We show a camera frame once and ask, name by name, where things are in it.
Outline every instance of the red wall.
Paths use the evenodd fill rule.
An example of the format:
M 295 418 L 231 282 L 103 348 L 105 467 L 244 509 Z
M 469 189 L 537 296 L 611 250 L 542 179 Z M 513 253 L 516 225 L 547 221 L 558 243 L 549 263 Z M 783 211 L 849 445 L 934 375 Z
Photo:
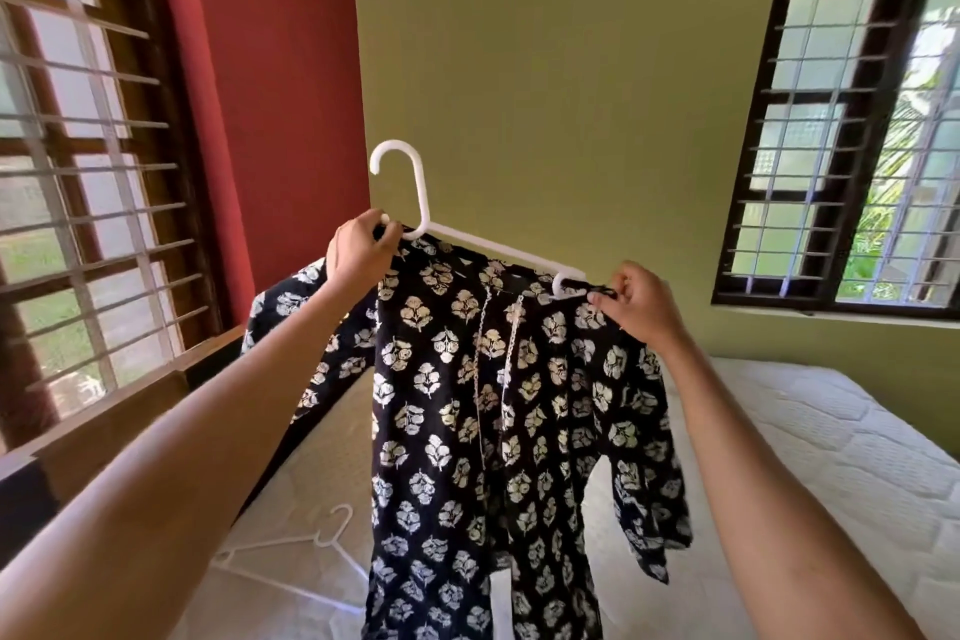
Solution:
M 170 0 L 234 319 L 370 207 L 354 0 Z

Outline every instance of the green wall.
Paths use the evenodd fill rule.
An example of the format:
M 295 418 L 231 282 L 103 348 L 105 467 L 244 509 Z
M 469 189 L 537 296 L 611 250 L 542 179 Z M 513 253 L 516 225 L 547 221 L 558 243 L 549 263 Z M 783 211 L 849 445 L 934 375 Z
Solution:
M 713 355 L 833 367 L 960 451 L 960 330 L 710 305 L 771 0 L 356 0 L 367 151 L 434 218 L 604 281 L 669 280 Z M 415 223 L 400 153 L 374 204 Z

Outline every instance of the bed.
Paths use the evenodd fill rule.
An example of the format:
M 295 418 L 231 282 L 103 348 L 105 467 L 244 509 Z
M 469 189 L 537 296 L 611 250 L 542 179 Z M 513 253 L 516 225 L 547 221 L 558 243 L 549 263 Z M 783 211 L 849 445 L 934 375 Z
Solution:
M 789 468 L 826 505 L 930 640 L 960 639 L 960 464 L 834 370 L 715 359 L 726 384 Z M 211 568 L 174 640 L 359 636 L 370 528 L 370 395 L 358 380 L 300 444 L 223 543 L 238 573 Z M 717 539 L 673 384 L 667 392 L 687 477 L 694 543 L 670 553 L 671 584 L 642 574 L 614 517 L 610 465 L 583 502 L 586 548 L 609 640 L 756 637 Z M 236 550 L 310 536 L 311 542 Z M 316 593 L 338 605 L 307 597 Z M 494 630 L 511 638 L 509 577 L 493 577 Z

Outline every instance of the window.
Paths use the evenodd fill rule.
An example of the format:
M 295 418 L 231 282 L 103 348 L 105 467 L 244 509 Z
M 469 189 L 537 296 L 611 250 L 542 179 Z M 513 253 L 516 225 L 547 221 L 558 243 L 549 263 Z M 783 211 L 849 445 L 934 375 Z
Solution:
M 960 319 L 960 0 L 774 0 L 714 304 Z
M 221 331 L 164 11 L 0 0 L 6 448 Z

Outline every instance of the white plastic hanger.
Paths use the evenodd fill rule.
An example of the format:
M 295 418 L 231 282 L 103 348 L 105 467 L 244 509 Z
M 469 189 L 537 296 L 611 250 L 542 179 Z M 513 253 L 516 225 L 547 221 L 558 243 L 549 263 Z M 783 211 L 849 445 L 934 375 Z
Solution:
M 380 160 L 383 158 L 385 153 L 390 152 L 392 149 L 397 149 L 409 157 L 410 162 L 413 163 L 414 166 L 416 200 L 419 202 L 420 222 L 419 226 L 413 231 L 410 231 L 410 233 L 403 233 L 403 238 L 407 241 L 415 241 L 424 233 L 430 231 L 431 233 L 435 233 L 440 236 L 454 238 L 466 244 L 471 244 L 472 246 L 487 248 L 491 251 L 502 253 L 504 256 L 510 256 L 510 258 L 519 259 L 529 264 L 539 266 L 543 269 L 553 271 L 557 274 L 553 279 L 553 295 L 558 299 L 563 299 L 569 296 L 569 294 L 564 292 L 563 288 L 563 282 L 565 278 L 581 280 L 587 279 L 587 274 L 578 268 L 573 268 L 572 266 L 558 263 L 556 260 L 549 260 L 547 258 L 541 258 L 540 256 L 534 256 L 532 253 L 526 253 L 525 251 L 518 250 L 517 248 L 511 248 L 509 245 L 494 243 L 492 240 L 487 240 L 479 235 L 464 233 L 463 231 L 458 231 L 454 228 L 448 228 L 446 225 L 441 225 L 440 223 L 435 223 L 430 220 L 430 205 L 427 203 L 426 199 L 424 161 L 421 159 L 420 152 L 402 139 L 387 139 L 386 141 L 380 142 L 370 154 L 369 171 L 374 175 L 379 174 Z
M 227 572 L 237 577 L 243 577 L 247 580 L 253 580 L 254 582 L 262 583 L 263 585 L 268 585 L 270 587 L 275 587 L 276 589 L 282 589 L 285 592 L 290 592 L 291 594 L 298 595 L 300 597 L 306 597 L 309 600 L 316 600 L 319 603 L 324 605 L 330 605 L 337 610 L 343 610 L 349 612 L 352 615 L 362 615 L 364 613 L 363 607 L 358 607 L 355 604 L 350 604 L 349 602 L 341 601 L 340 599 L 334 599 L 332 597 L 327 597 L 326 595 L 321 595 L 316 592 L 311 592 L 308 589 L 303 587 L 297 587 L 293 584 L 287 584 L 286 582 L 277 581 L 276 579 L 270 579 L 269 576 L 264 576 L 263 574 L 258 574 L 256 572 L 250 572 L 249 570 L 242 569 L 240 567 L 234 567 L 231 564 L 231 561 L 234 559 L 234 555 L 237 552 L 246 552 L 251 549 L 263 549 L 264 547 L 277 547 L 282 544 L 299 544 L 301 542 L 309 541 L 315 547 L 320 549 L 332 548 L 337 554 L 339 554 L 350 567 L 353 568 L 364 582 L 367 581 L 367 570 L 360 566 L 357 563 L 356 559 L 350 556 L 347 553 L 347 550 L 340 546 L 340 537 L 342 537 L 344 530 L 347 528 L 347 525 L 351 523 L 351 519 L 354 518 L 354 507 L 349 503 L 341 503 L 339 505 L 333 506 L 330 509 L 330 515 L 337 513 L 341 510 L 346 511 L 346 518 L 343 519 L 343 523 L 333 534 L 333 538 L 323 541 L 320 538 L 320 532 L 310 534 L 309 536 L 291 536 L 283 539 L 270 539 L 269 541 L 259 541 L 253 544 L 243 544 L 239 547 L 231 547 L 224 551 L 217 553 L 213 561 L 210 562 L 210 566 L 214 569 L 219 569 L 222 572 Z

